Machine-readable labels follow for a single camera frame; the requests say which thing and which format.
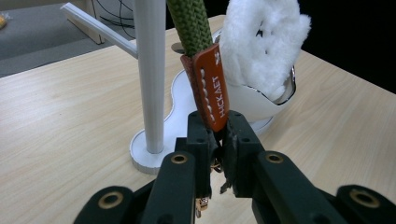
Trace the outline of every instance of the white object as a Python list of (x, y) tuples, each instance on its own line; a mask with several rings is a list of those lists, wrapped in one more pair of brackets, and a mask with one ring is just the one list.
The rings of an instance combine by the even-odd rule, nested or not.
[(275, 102), (270, 101), (261, 92), (247, 86), (234, 86), (227, 83), (227, 92), (231, 110), (243, 114), (249, 122), (263, 122), (271, 119), (290, 103), (296, 91), (294, 69), (285, 82), (285, 91)]
[(131, 150), (147, 150), (149, 153), (163, 151), (165, 13), (165, 1), (134, 0), (134, 27), (147, 145)]
[[(131, 141), (131, 155), (135, 161), (140, 161), (140, 171), (149, 175), (156, 175), (163, 161), (162, 154), (175, 151), (176, 139), (187, 137), (188, 115), (197, 110), (194, 96), (186, 72), (183, 70), (176, 75), (172, 83), (172, 110), (164, 121), (164, 148), (163, 153), (153, 154), (146, 150), (132, 150), (145, 146), (146, 132), (142, 130), (134, 136)], [(273, 118), (250, 122), (255, 134), (265, 132)]]
[[(309, 29), (296, 0), (231, 0), (219, 41), (227, 84), (252, 87), (270, 101), (281, 97)], [(247, 99), (256, 104), (238, 98)]]

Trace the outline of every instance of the orange leather tag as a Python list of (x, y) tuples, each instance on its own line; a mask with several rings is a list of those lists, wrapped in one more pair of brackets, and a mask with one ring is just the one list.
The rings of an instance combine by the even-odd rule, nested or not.
[(230, 103), (222, 70), (219, 44), (214, 44), (190, 59), (182, 56), (181, 61), (189, 76), (195, 104), (204, 124), (214, 132), (227, 123)]

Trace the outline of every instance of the green braided rope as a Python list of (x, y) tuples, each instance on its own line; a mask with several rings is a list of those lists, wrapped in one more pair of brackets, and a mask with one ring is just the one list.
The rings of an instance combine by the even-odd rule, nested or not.
[(201, 33), (201, 43), (203, 49), (207, 49), (213, 45), (212, 34), (210, 33), (209, 21), (207, 20), (206, 8), (204, 0), (192, 0), (192, 6)]
[[(202, 0), (167, 0), (167, 5), (187, 56), (192, 57), (212, 45), (205, 5)], [(207, 30), (205, 41), (203, 41), (202, 34), (204, 29)]]

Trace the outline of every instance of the round white base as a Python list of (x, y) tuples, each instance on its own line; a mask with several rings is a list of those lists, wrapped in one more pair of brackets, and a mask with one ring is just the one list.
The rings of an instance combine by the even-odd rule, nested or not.
[[(163, 158), (175, 151), (178, 137), (187, 137), (188, 115), (197, 109), (190, 82), (184, 70), (175, 77), (171, 95), (173, 99), (172, 110), (163, 125), (163, 151), (158, 154), (147, 151), (144, 130), (137, 133), (131, 141), (130, 152), (133, 164), (137, 170), (148, 175), (158, 174)], [(273, 117), (251, 122), (250, 126), (259, 135), (268, 129), (272, 121)]]

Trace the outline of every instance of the light wood surface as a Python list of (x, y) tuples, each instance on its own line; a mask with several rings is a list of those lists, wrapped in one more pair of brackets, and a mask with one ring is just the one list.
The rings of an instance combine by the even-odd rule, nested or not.
[[(210, 19), (212, 32), (223, 16)], [(166, 32), (165, 112), (182, 70), (175, 30)], [(297, 92), (260, 136), (320, 189), (358, 184), (396, 203), (396, 96), (301, 52)], [(117, 47), (0, 79), (1, 223), (72, 223), (100, 189), (137, 190), (155, 176), (132, 165), (143, 128), (137, 61)], [(250, 199), (214, 195), (197, 223), (255, 223)]]

